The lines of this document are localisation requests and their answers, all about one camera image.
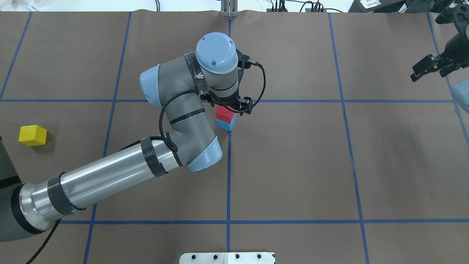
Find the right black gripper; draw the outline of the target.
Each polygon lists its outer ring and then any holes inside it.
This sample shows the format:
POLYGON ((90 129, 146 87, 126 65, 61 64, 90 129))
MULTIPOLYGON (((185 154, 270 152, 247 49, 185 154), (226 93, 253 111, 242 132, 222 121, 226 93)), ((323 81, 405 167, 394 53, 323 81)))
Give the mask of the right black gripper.
POLYGON ((412 82, 417 82, 421 77, 438 72, 439 63, 442 63, 442 70, 459 70, 468 67, 469 42, 468 42, 468 24, 457 25, 458 34, 455 35, 444 47, 444 52, 439 56, 427 55, 414 66, 413 73, 410 76, 412 82))

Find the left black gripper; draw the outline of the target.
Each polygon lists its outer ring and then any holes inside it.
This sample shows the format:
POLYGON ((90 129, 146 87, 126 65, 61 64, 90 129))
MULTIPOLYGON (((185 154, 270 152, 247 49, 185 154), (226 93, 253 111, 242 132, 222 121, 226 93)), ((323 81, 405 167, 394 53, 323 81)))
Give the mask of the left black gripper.
POLYGON ((239 87, 222 91, 211 88, 209 89, 209 93, 200 95, 200 98, 208 102, 212 107, 214 107, 215 104, 222 105, 221 103, 225 103, 230 108, 230 112, 240 115, 250 115, 254 104, 251 97, 240 97, 239 87))

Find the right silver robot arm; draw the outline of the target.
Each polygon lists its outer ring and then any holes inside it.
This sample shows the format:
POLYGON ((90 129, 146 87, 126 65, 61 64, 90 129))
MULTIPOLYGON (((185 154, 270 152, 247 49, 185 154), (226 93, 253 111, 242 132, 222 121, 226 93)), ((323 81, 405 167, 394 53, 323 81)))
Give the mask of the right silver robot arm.
MULTIPOLYGON (((447 42, 444 51, 436 56, 426 55, 412 66, 413 73, 410 78, 413 82, 429 73, 439 72, 441 77, 447 77, 452 72, 468 67, 468 22, 455 21, 453 23, 458 33, 447 42)), ((468 112, 468 77, 450 88, 450 94, 458 106, 468 112)))

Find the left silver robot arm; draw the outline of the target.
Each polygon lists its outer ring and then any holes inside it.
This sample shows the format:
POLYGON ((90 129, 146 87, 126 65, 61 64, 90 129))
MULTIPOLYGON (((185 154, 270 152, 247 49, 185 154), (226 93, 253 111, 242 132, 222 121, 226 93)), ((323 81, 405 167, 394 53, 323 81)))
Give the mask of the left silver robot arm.
POLYGON ((23 183, 1 145, 1 241, 42 234, 63 217, 179 167, 198 172, 219 162, 223 152, 202 101, 251 114, 256 103, 239 96, 244 70, 251 66, 262 67, 242 54, 228 35, 204 35, 194 52, 140 75, 146 100, 160 108, 158 136, 143 137, 42 183, 23 183))

